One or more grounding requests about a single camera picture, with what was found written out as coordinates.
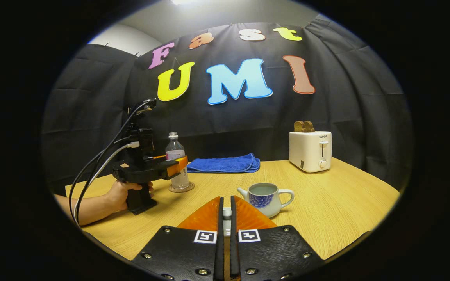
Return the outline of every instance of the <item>human hand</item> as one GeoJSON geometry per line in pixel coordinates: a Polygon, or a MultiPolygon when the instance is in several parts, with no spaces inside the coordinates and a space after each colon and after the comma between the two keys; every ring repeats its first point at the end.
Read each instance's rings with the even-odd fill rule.
{"type": "MultiPolygon", "coordinates": [[[[152,187],[152,182],[148,182],[148,191],[152,192],[154,188],[152,187]]],[[[143,187],[136,183],[122,183],[119,180],[112,185],[111,190],[107,192],[104,197],[105,201],[109,206],[112,207],[114,211],[117,210],[126,210],[128,206],[126,205],[126,198],[128,197],[128,190],[141,190],[143,187]]]]}

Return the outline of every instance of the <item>table surface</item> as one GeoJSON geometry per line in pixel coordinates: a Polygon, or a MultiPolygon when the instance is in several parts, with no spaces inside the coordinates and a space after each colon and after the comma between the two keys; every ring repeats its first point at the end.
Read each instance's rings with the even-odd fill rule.
{"type": "MultiPolygon", "coordinates": [[[[223,196],[223,205],[230,206],[231,195],[242,197],[236,190],[238,187],[247,190],[254,183],[274,183],[279,189],[293,190],[295,199],[272,221],[278,226],[293,225],[319,256],[326,259],[371,231],[400,195],[384,181],[336,158],[332,158],[330,169],[312,174],[288,160],[280,160],[261,162],[255,173],[189,174],[189,180],[195,187],[184,193],[170,192],[170,180],[156,180],[153,182],[155,207],[139,215],[127,210],[116,212],[82,229],[132,260],[161,226],[177,226],[216,196],[223,196]]],[[[113,176],[96,179],[85,197],[105,194],[114,181],[113,176]]],[[[83,186],[84,182],[77,185],[73,197],[78,197],[83,186]]],[[[286,202],[289,196],[281,194],[280,199],[286,202]]]]}

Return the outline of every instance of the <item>blue letter m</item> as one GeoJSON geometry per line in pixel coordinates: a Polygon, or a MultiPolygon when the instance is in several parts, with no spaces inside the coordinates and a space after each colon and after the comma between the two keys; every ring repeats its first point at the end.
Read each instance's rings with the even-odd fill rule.
{"type": "Polygon", "coordinates": [[[266,86],[263,71],[261,71],[263,59],[246,59],[234,74],[225,64],[218,64],[206,69],[211,75],[211,97],[207,99],[210,105],[224,103],[227,95],[223,94],[222,85],[230,96],[237,100],[241,94],[244,82],[246,82],[246,98],[265,98],[272,95],[272,89],[266,86]]]}

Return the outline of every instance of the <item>plastic water bottle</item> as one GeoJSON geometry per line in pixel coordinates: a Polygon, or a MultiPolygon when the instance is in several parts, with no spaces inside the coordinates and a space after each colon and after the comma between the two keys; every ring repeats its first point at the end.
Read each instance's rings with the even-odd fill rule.
{"type": "MultiPolygon", "coordinates": [[[[170,133],[170,143],[166,146],[166,159],[175,160],[185,156],[184,146],[178,142],[177,132],[170,133]]],[[[187,168],[183,169],[178,176],[171,179],[174,189],[184,189],[189,186],[189,175],[187,168]]]]}

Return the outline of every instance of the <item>folded towel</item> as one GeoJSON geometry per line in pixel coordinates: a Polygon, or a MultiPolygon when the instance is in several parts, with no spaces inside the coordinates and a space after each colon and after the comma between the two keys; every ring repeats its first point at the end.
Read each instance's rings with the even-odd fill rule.
{"type": "Polygon", "coordinates": [[[258,169],[259,159],[253,153],[228,158],[197,158],[187,165],[188,173],[253,173],[258,169]]]}

